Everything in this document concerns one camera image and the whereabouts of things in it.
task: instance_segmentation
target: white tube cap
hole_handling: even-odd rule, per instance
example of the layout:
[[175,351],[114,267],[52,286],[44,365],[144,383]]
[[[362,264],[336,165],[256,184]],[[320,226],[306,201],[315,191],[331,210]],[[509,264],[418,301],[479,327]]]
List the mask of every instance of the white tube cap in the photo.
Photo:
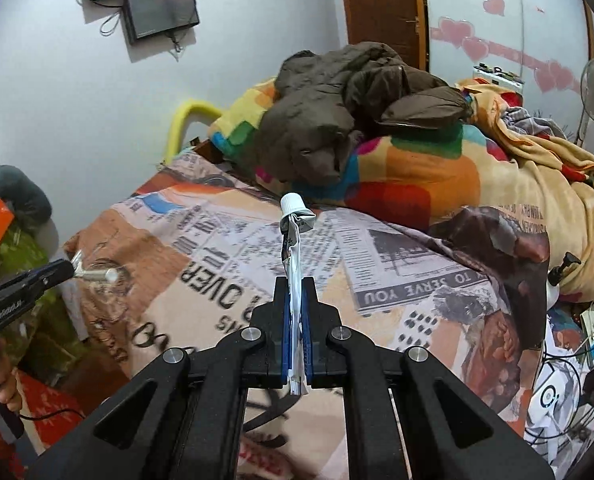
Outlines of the white tube cap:
[[288,231],[288,216],[294,214],[298,218],[299,232],[310,231],[315,224],[316,215],[306,208],[301,196],[298,193],[286,193],[282,196],[282,219],[279,222],[279,230],[284,233]]

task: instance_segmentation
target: white cable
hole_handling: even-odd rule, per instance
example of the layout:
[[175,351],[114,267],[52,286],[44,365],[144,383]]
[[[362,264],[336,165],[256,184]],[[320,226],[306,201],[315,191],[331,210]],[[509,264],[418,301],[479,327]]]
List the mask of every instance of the white cable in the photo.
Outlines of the white cable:
[[526,20],[526,16],[524,15],[524,0],[519,0],[519,7],[521,9],[522,16],[522,57],[519,60],[519,77],[520,79],[524,79],[524,49],[526,47],[526,42],[524,39],[524,21]]
[[584,341],[581,343],[580,346],[577,347],[577,349],[573,352],[573,354],[576,354],[577,352],[580,351],[580,349],[588,342],[590,341],[590,338],[592,338],[594,336],[594,330],[593,332],[591,332],[590,334],[588,334],[588,337],[586,339],[584,339]]
[[[106,25],[106,23],[110,23],[110,20],[112,20],[114,17],[117,17],[117,21],[114,22],[114,25],[112,27],[110,27],[110,28],[104,28],[104,25]],[[99,34],[101,34],[104,38],[107,38],[108,36],[111,36],[115,32],[115,30],[117,30],[117,27],[119,26],[119,23],[121,21],[122,21],[121,12],[119,10],[116,10],[110,16],[108,16],[106,18],[106,20],[104,21],[104,23],[102,23],[101,25],[99,25]]]
[[[568,428],[568,425],[573,421],[573,418],[575,417],[575,410],[573,410],[570,419],[566,422],[566,426],[564,426],[564,428]],[[552,423],[555,425],[555,429],[557,429],[557,432],[559,434],[561,434],[562,436],[565,436],[566,438],[568,438],[568,441],[573,444],[573,439],[571,439],[570,435],[568,434],[568,431],[564,432],[562,431],[562,428],[560,428],[560,426],[557,424],[557,421],[555,420],[554,417],[551,417]]]

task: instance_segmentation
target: colorful blanket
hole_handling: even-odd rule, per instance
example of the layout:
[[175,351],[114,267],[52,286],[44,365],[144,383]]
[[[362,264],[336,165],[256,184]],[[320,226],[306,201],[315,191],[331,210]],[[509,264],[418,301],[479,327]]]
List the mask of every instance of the colorful blanket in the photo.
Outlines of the colorful blanket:
[[456,123],[431,136],[409,130],[361,144],[340,183],[313,187],[279,182],[242,160],[264,112],[276,98],[273,81],[245,92],[210,128],[219,150],[257,183],[279,195],[294,191],[312,202],[344,205],[376,218],[427,230],[463,206],[522,204],[543,218],[550,266],[567,251],[582,260],[561,283],[571,301],[594,300],[594,156],[556,137],[519,136],[501,121],[507,105],[490,85],[462,82],[474,124]]
[[[315,212],[301,264],[319,300],[380,346],[428,348],[523,434],[546,327],[543,222],[465,208],[429,236],[345,208]],[[203,350],[244,328],[284,275],[280,218],[277,197],[181,154],[66,244],[84,268],[118,272],[75,282],[90,335],[133,376],[166,348]],[[348,478],[341,389],[297,403],[286,393],[249,390],[239,475]]]

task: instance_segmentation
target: electronic device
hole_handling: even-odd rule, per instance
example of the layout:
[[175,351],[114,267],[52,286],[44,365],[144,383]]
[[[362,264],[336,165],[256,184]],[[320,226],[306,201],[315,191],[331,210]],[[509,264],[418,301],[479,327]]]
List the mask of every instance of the electronic device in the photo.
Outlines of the electronic device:
[[553,418],[555,406],[564,395],[567,378],[564,373],[547,364],[538,377],[540,386],[533,393],[528,405],[532,428],[545,428]]
[[195,0],[124,0],[128,41],[199,24]]
[[[56,260],[42,267],[20,272],[12,278],[0,280],[0,331],[34,307],[46,290],[73,277],[96,282],[114,283],[116,269],[86,270],[82,266],[83,253],[71,261]],[[12,444],[24,436],[24,425],[17,415],[0,403],[0,434]]]
[[489,84],[501,86],[507,90],[523,94],[524,82],[517,74],[504,72],[500,67],[489,67],[485,63],[479,63],[472,68],[473,79],[484,79]]

